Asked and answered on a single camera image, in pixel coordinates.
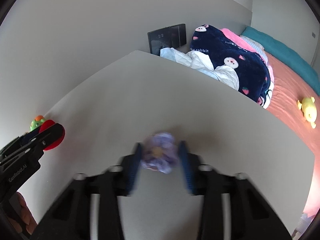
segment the purple object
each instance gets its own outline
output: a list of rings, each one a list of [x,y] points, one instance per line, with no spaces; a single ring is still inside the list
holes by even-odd
[[[162,132],[149,137],[145,141],[141,165],[153,171],[170,173],[178,163],[177,146],[174,137]]]

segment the yellow stuffed animal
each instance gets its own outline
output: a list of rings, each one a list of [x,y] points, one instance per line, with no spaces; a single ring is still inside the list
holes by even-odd
[[[314,129],[316,128],[316,118],[317,118],[317,109],[315,105],[315,98],[304,98],[302,100],[302,103],[298,100],[298,108],[301,110],[304,114],[304,118],[311,123],[311,127]]]

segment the gray table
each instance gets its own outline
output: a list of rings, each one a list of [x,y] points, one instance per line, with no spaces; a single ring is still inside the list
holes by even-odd
[[[47,114],[63,143],[21,188],[36,220],[73,174],[93,175],[158,131],[186,140],[220,172],[247,173],[292,232],[303,211],[314,156],[279,119],[196,70],[135,51],[88,78]],[[142,170],[120,205],[127,239],[195,239],[201,198],[188,195],[180,168]]]

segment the black electrical outlet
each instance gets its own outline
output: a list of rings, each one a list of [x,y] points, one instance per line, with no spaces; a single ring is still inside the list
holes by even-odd
[[[150,53],[160,55],[162,48],[179,48],[187,44],[186,25],[179,24],[148,33]]]

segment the teal headboard cushion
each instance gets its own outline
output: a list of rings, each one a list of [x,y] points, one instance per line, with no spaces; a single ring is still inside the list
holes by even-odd
[[[244,30],[242,35],[259,42],[266,52],[289,66],[295,73],[302,77],[302,79],[312,87],[318,95],[320,95],[320,82],[317,72],[301,58],[297,52],[271,36],[249,26]]]

